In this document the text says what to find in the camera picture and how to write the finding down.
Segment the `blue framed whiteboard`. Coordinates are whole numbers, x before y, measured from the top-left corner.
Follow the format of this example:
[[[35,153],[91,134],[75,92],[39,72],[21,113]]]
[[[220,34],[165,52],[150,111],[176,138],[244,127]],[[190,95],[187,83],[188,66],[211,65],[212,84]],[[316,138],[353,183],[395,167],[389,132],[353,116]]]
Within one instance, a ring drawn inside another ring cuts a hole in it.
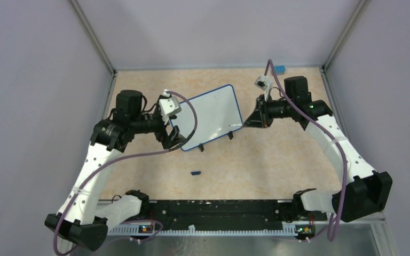
[[[221,137],[233,139],[233,134],[242,127],[229,127],[230,124],[243,124],[236,92],[231,84],[199,94],[189,99],[195,109],[198,125],[195,134],[185,143],[182,151],[199,148]]]

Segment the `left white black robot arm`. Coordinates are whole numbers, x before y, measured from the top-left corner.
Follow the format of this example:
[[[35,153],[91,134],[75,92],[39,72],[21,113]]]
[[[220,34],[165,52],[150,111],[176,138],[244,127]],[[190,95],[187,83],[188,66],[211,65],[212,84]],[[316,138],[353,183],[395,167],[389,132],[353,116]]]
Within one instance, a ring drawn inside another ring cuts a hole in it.
[[[61,255],[60,239],[72,244],[98,250],[110,230],[134,217],[144,220],[150,206],[143,196],[124,195],[116,203],[98,208],[99,197],[113,170],[113,165],[127,159],[127,145],[138,134],[155,135],[166,154],[181,148],[192,136],[182,136],[179,127],[166,128],[181,112],[187,99],[174,91],[164,90],[151,109],[147,99],[137,90],[122,90],[116,96],[110,115],[93,128],[86,158],[67,199],[56,213],[49,214],[45,225],[54,233],[53,250]]]

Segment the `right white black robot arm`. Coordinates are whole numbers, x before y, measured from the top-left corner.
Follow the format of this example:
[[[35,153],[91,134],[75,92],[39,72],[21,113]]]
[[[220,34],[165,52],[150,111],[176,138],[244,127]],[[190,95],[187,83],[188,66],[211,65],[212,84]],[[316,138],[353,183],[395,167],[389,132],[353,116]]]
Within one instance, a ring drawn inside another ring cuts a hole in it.
[[[286,78],[285,95],[279,99],[270,96],[272,85],[265,75],[256,79],[255,86],[264,93],[256,98],[254,111],[242,126],[265,129],[274,119],[291,118],[314,138],[344,186],[340,191],[312,188],[294,193],[293,216],[305,220],[313,211],[320,211],[351,222],[383,211],[392,177],[388,172],[378,172],[362,158],[338,126],[328,105],[323,100],[312,100],[308,80],[304,76]]]

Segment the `blue toy brick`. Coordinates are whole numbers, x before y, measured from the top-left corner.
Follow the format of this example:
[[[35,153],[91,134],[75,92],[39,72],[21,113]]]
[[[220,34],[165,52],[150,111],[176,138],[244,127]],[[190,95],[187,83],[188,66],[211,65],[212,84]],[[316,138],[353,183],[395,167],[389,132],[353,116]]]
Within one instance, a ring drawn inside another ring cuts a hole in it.
[[[284,65],[274,66],[271,69],[271,73],[277,75],[283,75],[286,72],[286,67]]]

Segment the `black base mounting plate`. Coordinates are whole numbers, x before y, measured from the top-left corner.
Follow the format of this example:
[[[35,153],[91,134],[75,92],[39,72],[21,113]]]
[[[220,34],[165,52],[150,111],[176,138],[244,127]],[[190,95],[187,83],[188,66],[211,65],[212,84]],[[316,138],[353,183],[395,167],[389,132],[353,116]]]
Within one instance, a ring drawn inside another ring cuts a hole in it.
[[[163,229],[198,231],[280,230],[294,221],[326,221],[321,212],[300,213],[290,200],[157,200],[143,203],[135,220],[157,220]]]

